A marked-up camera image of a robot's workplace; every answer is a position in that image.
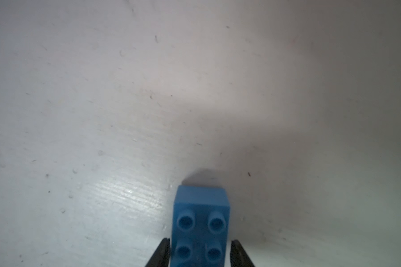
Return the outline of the light blue long lego brick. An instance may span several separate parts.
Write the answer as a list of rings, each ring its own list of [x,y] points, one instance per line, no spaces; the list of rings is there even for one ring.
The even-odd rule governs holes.
[[[223,188],[180,185],[173,206],[171,267],[223,267],[231,206]]]

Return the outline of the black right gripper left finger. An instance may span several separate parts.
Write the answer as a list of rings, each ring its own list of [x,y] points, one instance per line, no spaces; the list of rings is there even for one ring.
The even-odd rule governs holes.
[[[159,243],[155,252],[150,257],[145,267],[169,267],[171,252],[171,242],[169,238],[164,238]]]

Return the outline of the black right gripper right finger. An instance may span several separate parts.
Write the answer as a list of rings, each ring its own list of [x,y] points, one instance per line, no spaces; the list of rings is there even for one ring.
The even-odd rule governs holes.
[[[237,239],[231,242],[229,258],[231,267],[255,267],[242,244]]]

